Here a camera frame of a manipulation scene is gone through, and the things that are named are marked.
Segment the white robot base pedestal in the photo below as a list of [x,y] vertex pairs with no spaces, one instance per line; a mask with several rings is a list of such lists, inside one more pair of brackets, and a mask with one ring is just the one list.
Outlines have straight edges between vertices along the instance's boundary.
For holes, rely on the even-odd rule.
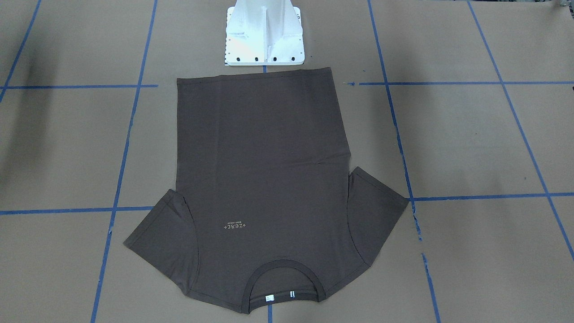
[[304,64],[301,11],[290,0],[238,0],[226,18],[225,65]]

